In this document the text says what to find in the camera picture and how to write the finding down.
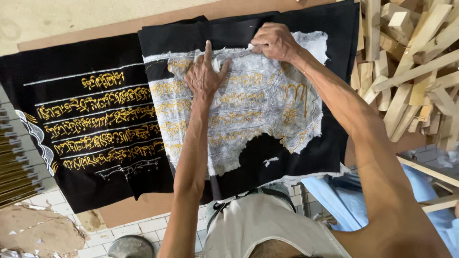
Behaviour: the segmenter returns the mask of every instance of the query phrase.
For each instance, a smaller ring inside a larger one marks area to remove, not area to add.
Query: wood scrap
[[[413,90],[411,91],[411,97],[409,99],[410,105],[424,105],[425,103],[425,89],[434,84],[437,78],[438,69],[432,72],[425,73],[419,77],[414,78]]]
[[[409,39],[414,31],[414,26],[409,18],[408,12],[394,13],[388,26],[397,36],[395,39],[399,43],[408,45]]]
[[[399,85],[401,83],[404,83],[406,81],[409,81],[411,79],[414,79],[418,76],[421,76],[425,73],[428,73],[428,72],[431,72],[435,69],[439,69],[447,64],[450,64],[452,62],[456,62],[457,60],[459,60],[459,50],[455,50],[451,53],[448,53],[442,57],[439,57],[437,59],[434,59],[430,62],[428,62],[427,64],[425,65],[420,65],[416,68],[413,68],[411,70],[408,70],[404,73],[399,73],[397,75],[397,72],[395,72],[396,74],[394,75],[394,77],[382,82],[382,83],[379,83],[379,84],[376,84],[372,87],[372,90],[374,92],[379,92],[379,91],[382,91],[382,90],[385,90],[385,89],[388,89],[390,87],[393,87],[393,86],[396,86],[396,85]]]
[[[354,60],[354,67],[352,69],[351,74],[351,88],[353,88],[354,90],[360,89],[360,78],[358,76],[357,58]]]
[[[443,114],[450,116],[454,115],[456,112],[456,105],[445,89],[436,88],[431,91],[426,91],[425,93]]]
[[[400,122],[397,125],[397,128],[395,129],[394,133],[390,137],[390,140],[392,142],[398,142],[400,137],[402,137],[403,133],[406,131],[408,126],[411,124],[411,121],[413,120],[417,112],[420,110],[420,108],[421,106],[408,105],[405,113],[403,114],[402,118],[400,119]]]
[[[459,39],[459,17],[413,55],[418,64],[426,64]]]
[[[387,113],[384,117],[384,123],[386,124],[387,136],[390,138],[394,133],[398,122],[403,116],[409,100],[409,95],[411,93],[412,85],[411,84],[402,84],[397,89],[397,92],[392,99],[392,103],[387,110]]]
[[[379,59],[379,36],[381,24],[381,0],[366,2],[367,39],[365,53],[367,61]]]
[[[373,62],[361,63],[357,67],[360,78],[358,94],[363,97],[373,83]]]

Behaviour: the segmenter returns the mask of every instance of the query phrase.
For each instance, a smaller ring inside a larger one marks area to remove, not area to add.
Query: wood plank
[[[365,53],[367,61],[379,59],[379,37],[381,25],[381,0],[366,2],[367,39]]]
[[[452,151],[456,148],[459,135],[459,98],[455,102],[455,112],[452,115],[443,115],[437,148]]]
[[[433,90],[435,88],[446,89],[457,85],[459,85],[459,71],[438,77],[435,83],[427,87],[426,90]]]
[[[381,81],[385,81],[387,80],[387,77],[386,76],[379,76],[378,78],[375,79],[374,81],[374,84],[376,83],[379,83]],[[364,99],[364,101],[370,105],[373,101],[375,101],[376,97],[379,95],[379,92],[378,93],[375,93],[374,91],[372,90],[367,90],[365,95],[362,97]]]
[[[363,97],[373,83],[373,62],[361,63],[357,65],[358,76],[360,78],[360,89],[358,94]]]
[[[390,138],[395,129],[397,128],[398,122],[403,116],[407,106],[409,95],[411,93],[411,84],[402,84],[397,89],[397,92],[392,99],[392,103],[387,110],[384,117],[384,124],[386,125],[387,136]]]
[[[403,45],[408,45],[414,31],[414,26],[408,12],[396,12],[389,22],[389,28],[397,36],[395,39]]]
[[[449,196],[440,197],[437,199],[419,202],[422,206],[422,210],[425,213],[439,211],[451,207],[455,207],[456,203],[459,201],[459,194],[453,194]]]
[[[419,18],[421,17],[419,13],[410,11],[409,9],[403,8],[393,3],[387,3],[381,6],[381,19],[385,20],[386,22],[390,22],[394,13],[399,11],[409,12],[409,17],[411,18],[413,25],[416,25],[419,21]]]
[[[459,17],[413,55],[418,64],[426,64],[459,39]]]
[[[413,118],[413,120],[411,120],[411,123],[409,124],[408,126],[408,132],[409,133],[415,133],[418,129],[418,125],[419,125],[419,119],[417,117]]]
[[[430,100],[438,107],[444,115],[452,116],[456,112],[456,105],[449,96],[448,92],[442,88],[436,88],[425,92]]]
[[[399,74],[397,75],[397,72],[396,72],[396,75],[394,75],[394,77],[384,81],[384,82],[381,82],[379,84],[376,84],[376,85],[373,85],[372,87],[372,90],[374,92],[379,92],[379,91],[382,91],[382,90],[385,90],[385,89],[388,89],[390,87],[393,87],[393,86],[396,86],[396,85],[399,85],[399,84],[402,84],[406,81],[409,81],[411,79],[414,79],[418,76],[421,76],[422,74],[425,74],[425,73],[428,73],[428,72],[431,72],[435,69],[439,69],[445,65],[448,65],[452,62],[456,62],[457,60],[459,60],[459,50],[455,50],[451,53],[448,53],[442,57],[439,57],[437,59],[434,59],[430,62],[428,62],[427,64],[425,65],[420,65],[416,68],[413,68],[407,72],[404,72],[402,74]]]
[[[400,137],[402,137],[403,133],[406,131],[408,126],[411,124],[411,121],[414,119],[414,116],[418,113],[418,111],[421,109],[421,106],[412,106],[409,105],[403,114],[402,118],[400,119],[400,122],[397,125],[397,128],[395,129],[394,133],[392,134],[392,137],[390,140],[392,142],[398,142]]]
[[[434,109],[430,117],[430,125],[427,129],[424,130],[427,135],[436,135],[438,133],[438,127],[440,126],[440,120],[442,119],[442,114]]]
[[[358,76],[357,58],[355,58],[354,67],[352,68],[351,88],[353,88],[354,90],[360,89],[360,78]]]
[[[437,78],[437,71],[438,69],[435,69],[432,72],[428,72],[414,78],[414,86],[409,99],[410,105],[424,105],[425,89],[435,82],[435,79]]]
[[[451,5],[437,5],[432,12],[422,13],[420,22],[416,26],[408,47],[398,64],[395,76],[401,75],[413,67],[413,55],[433,38],[451,8]]]
[[[357,51],[365,48],[364,41],[364,26],[362,21],[362,5],[359,6],[358,12],[358,40],[357,40]]]
[[[363,20],[362,26],[364,28],[364,36],[366,37],[367,24],[365,20]],[[405,48],[400,43],[396,42],[391,37],[389,37],[387,34],[385,34],[384,32],[380,33],[379,44],[382,49],[387,51],[387,54],[388,56],[390,56],[390,58],[393,58],[397,61],[400,61],[400,59],[402,59]]]
[[[410,159],[407,159],[407,158],[404,158],[404,157],[400,157],[400,156],[397,156],[397,159],[398,161],[401,163],[401,164],[405,164],[407,166],[410,166],[414,169],[417,169],[429,176],[432,176],[432,177],[435,177],[437,179],[440,179],[442,181],[445,181],[449,184],[452,184],[456,187],[459,187],[459,180],[456,180],[454,178],[451,178],[443,173],[440,173],[440,172],[437,172],[437,169],[436,168],[433,168],[431,166],[428,166],[428,165],[425,165],[419,161],[416,161],[416,160],[410,160]]]

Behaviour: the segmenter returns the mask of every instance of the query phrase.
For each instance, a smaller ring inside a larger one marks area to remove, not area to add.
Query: blue fabric
[[[427,182],[424,173],[403,164],[402,167],[418,202],[438,198]],[[305,178],[301,182],[338,221],[337,225],[331,225],[334,230],[356,231],[368,224],[362,192],[336,187],[336,185],[341,185],[337,183],[333,184],[335,186],[331,186],[327,178]],[[448,209],[427,213],[427,217],[445,242],[451,255],[454,258],[459,258],[459,219],[456,219]]]

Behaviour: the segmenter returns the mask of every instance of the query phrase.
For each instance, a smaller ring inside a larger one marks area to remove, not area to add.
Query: finger
[[[228,73],[230,69],[230,64],[232,60],[230,58],[226,59],[225,62],[223,62],[222,69],[218,73],[218,77],[220,78],[220,81],[223,81],[223,79],[226,77],[226,74]]]
[[[206,41],[206,52],[204,53],[204,63],[211,63],[212,62],[212,43],[210,40]]]
[[[250,40],[250,44],[254,46],[258,45],[269,45],[269,39],[267,37],[258,37],[258,38],[253,38]]]
[[[263,53],[265,50],[268,50],[268,49],[269,49],[269,45],[257,45],[257,46],[255,46],[254,48],[252,48],[252,52],[261,54],[261,53]]]
[[[204,60],[204,55],[200,55],[198,59],[196,59],[195,65],[202,65],[203,60]]]

